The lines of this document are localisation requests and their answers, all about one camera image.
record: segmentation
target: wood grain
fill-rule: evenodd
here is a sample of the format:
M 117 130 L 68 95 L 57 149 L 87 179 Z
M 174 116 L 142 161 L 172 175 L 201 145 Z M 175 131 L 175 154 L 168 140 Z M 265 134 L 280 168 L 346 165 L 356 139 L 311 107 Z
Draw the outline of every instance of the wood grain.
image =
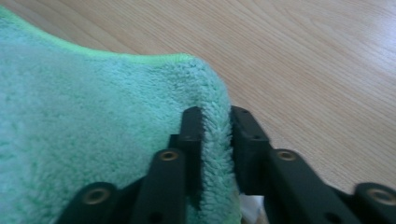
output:
M 328 183 L 396 189 L 395 1 L 0 4 L 85 47 L 202 57 L 274 145 L 300 151 Z

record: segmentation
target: wooden floor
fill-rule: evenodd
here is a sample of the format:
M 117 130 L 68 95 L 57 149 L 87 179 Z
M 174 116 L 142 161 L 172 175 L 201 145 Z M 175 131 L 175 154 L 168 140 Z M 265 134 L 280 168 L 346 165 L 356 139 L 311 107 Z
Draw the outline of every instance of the wooden floor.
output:
M 233 104 L 331 185 L 396 189 L 392 0 L 0 0 L 79 45 L 208 61 Z

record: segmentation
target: green towel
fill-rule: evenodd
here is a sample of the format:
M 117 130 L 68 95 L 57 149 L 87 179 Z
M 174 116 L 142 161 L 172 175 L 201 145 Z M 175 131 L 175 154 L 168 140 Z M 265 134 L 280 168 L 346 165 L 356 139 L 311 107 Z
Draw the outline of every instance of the green towel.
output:
M 0 7 L 0 223 L 52 223 L 85 185 L 127 186 L 196 105 L 204 192 L 188 221 L 239 223 L 230 101 L 207 63 L 86 49 Z

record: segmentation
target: microfiber towel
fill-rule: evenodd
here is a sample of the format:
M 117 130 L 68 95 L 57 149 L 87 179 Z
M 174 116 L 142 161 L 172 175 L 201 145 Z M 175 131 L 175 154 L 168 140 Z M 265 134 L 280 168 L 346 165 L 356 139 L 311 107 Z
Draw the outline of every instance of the microfiber towel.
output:
M 204 61 L 86 49 L 0 7 L 0 223 L 53 223 L 82 187 L 124 188 L 204 115 L 201 210 L 189 223 L 239 223 L 230 101 Z

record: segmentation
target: screw hole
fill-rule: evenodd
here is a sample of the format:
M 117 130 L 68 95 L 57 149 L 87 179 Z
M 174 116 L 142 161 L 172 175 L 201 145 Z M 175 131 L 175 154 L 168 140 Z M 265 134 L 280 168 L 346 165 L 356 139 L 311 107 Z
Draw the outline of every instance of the screw hole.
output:
M 163 214 L 159 212 L 153 212 L 148 216 L 150 223 L 161 223 L 163 221 Z
M 277 153 L 277 156 L 284 161 L 294 161 L 296 159 L 294 153 L 288 151 L 280 151 Z
M 327 220 L 329 220 L 331 223 L 343 223 L 343 220 L 337 216 L 334 213 L 326 213 L 324 214 Z
M 163 161 L 173 161 L 177 159 L 178 155 L 173 151 L 165 151 L 161 154 L 161 160 Z
M 82 201 L 86 204 L 98 204 L 104 202 L 108 196 L 110 196 L 108 189 L 92 189 L 84 195 Z
M 368 189 L 367 194 L 378 203 L 390 206 L 396 205 L 396 196 L 382 189 Z

